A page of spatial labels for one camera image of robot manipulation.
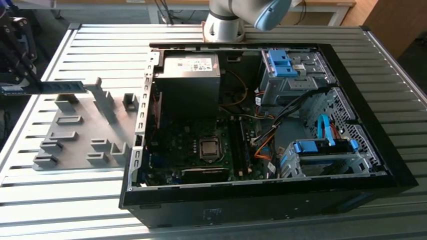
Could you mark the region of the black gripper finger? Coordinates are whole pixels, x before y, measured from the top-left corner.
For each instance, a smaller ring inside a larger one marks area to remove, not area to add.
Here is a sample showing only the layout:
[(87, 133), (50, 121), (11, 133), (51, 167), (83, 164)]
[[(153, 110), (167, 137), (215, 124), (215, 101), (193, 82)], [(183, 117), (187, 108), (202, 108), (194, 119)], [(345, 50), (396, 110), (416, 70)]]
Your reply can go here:
[(18, 82), (10, 87), (11, 95), (34, 95), (43, 91), (43, 84), (38, 76), (35, 60), (38, 59), (38, 49), (31, 28), (31, 23), (25, 17), (10, 17), (10, 36), (13, 42), (13, 52), (17, 61), (13, 64)]
[(11, 39), (11, 30), (0, 30), (0, 86), (21, 85), (26, 80), (21, 63), (21, 52)]

